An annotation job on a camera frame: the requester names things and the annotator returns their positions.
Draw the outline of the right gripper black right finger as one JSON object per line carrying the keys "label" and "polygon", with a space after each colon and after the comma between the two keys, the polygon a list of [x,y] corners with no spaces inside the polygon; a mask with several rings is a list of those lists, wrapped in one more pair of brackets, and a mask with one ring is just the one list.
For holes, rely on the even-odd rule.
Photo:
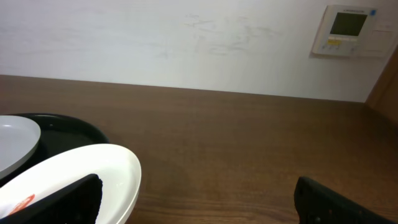
{"label": "right gripper black right finger", "polygon": [[294,205],[300,224],[394,224],[309,177],[299,177]]}

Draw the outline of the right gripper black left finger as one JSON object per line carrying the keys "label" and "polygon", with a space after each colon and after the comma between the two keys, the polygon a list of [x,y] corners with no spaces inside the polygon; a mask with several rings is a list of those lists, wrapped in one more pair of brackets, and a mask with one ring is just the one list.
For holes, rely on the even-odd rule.
{"label": "right gripper black left finger", "polygon": [[1,224],[95,224],[103,182],[89,174],[1,219]]}

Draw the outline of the white plate with orange stain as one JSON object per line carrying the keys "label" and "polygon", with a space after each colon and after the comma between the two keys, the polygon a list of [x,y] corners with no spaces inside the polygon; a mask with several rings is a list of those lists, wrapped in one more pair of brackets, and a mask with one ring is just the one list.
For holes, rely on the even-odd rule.
{"label": "white plate with orange stain", "polygon": [[126,223],[139,195],[142,171],[137,156],[115,144],[71,149],[19,174],[1,187],[1,217],[20,212],[89,174],[103,183],[96,222]]}

